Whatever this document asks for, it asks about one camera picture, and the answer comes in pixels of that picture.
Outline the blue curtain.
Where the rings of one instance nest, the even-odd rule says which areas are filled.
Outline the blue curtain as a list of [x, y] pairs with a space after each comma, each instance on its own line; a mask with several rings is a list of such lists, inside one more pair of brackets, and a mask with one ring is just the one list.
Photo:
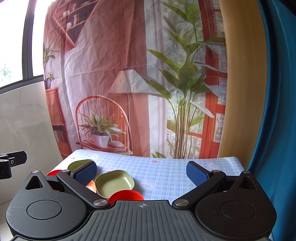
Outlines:
[[259, 1], [267, 40], [263, 118], [248, 165], [273, 203], [274, 240], [295, 240], [295, 1]]

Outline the red bowl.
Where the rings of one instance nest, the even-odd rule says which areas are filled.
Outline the red bowl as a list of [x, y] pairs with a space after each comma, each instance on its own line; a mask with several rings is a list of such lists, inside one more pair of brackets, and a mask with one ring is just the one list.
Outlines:
[[111, 205], [114, 205], [114, 203], [118, 200], [124, 200], [124, 201], [143, 201], [144, 197], [135, 190], [120, 190], [118, 192], [115, 192], [112, 194], [111, 197], [109, 197], [108, 201]]
[[53, 170], [49, 172], [46, 176], [56, 176], [57, 173], [61, 172], [61, 170]]

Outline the green dish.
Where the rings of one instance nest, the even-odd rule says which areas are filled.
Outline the green dish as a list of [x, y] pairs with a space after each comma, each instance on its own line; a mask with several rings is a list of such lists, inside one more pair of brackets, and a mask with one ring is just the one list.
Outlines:
[[96, 192], [103, 198], [109, 198], [114, 193], [121, 190], [132, 190], [134, 180], [126, 171], [114, 170], [96, 177]]
[[82, 170], [85, 169], [87, 167], [89, 167], [90, 165], [92, 165], [94, 162], [92, 160], [86, 159], [86, 160], [80, 160], [80, 161], [75, 161], [72, 162], [69, 166], [68, 166], [68, 170], [71, 172], [74, 172], [76, 170]]

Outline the dark window frame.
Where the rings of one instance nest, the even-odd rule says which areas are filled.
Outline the dark window frame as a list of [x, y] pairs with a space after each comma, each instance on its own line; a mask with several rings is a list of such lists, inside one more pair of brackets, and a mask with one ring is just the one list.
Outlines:
[[1, 87], [1, 94], [9, 91], [30, 85], [38, 82], [43, 82], [43, 75], [33, 75], [33, 61], [32, 61], [32, 37], [33, 37], [33, 25], [36, 8], [36, 0], [29, 0], [27, 12], [25, 16], [25, 22], [23, 27], [23, 39], [22, 39], [22, 75], [23, 79], [4, 87]]

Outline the blue plaid tablecloth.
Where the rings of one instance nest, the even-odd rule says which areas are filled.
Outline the blue plaid tablecloth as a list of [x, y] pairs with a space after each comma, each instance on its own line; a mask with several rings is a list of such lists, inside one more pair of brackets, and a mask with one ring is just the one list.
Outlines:
[[63, 170], [72, 162], [86, 159], [96, 163], [99, 175], [114, 170], [126, 171], [134, 180], [134, 190], [145, 200], [172, 202], [196, 187], [186, 174], [189, 159], [126, 156], [81, 149], [56, 164], [53, 170]]

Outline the orange dish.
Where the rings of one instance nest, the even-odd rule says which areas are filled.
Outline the orange dish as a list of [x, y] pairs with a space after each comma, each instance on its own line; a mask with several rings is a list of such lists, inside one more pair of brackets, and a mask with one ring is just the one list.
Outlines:
[[93, 180], [91, 180], [87, 185], [86, 188], [88, 188], [89, 190], [93, 191], [94, 193], [96, 193], [96, 186], [95, 186], [95, 182]]

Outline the red bowl front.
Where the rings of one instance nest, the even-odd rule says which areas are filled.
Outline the red bowl front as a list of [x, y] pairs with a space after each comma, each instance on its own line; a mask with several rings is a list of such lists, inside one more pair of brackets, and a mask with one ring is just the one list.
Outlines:
[[108, 201], [111, 205], [114, 205], [114, 203], [118, 200], [124, 200], [124, 201], [143, 201], [144, 197], [135, 190], [120, 190], [118, 192], [115, 192], [112, 194], [111, 197], [109, 197]]

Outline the printed room backdrop cloth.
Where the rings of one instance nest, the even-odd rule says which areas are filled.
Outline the printed room backdrop cloth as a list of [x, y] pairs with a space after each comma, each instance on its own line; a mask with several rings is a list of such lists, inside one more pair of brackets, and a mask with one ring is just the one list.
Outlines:
[[43, 68], [63, 158], [218, 156], [228, 72], [218, 1], [54, 1]]

